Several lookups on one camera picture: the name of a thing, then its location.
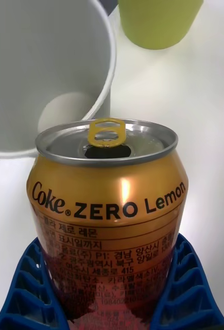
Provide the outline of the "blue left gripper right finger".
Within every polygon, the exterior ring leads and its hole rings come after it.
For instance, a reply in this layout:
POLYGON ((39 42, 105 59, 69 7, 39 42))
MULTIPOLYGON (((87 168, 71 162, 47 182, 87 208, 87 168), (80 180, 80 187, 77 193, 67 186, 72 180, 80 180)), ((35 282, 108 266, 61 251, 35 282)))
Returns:
POLYGON ((224 325, 201 262, 179 234, 165 289, 155 308, 150 329, 206 329, 224 325))

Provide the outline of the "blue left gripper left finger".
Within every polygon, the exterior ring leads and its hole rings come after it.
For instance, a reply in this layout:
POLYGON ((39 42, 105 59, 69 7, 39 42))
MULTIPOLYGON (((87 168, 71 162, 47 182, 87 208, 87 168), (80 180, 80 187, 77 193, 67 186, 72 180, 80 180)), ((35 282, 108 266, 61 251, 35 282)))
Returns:
POLYGON ((51 288, 38 239, 25 250, 0 311, 0 329, 69 329, 51 288))

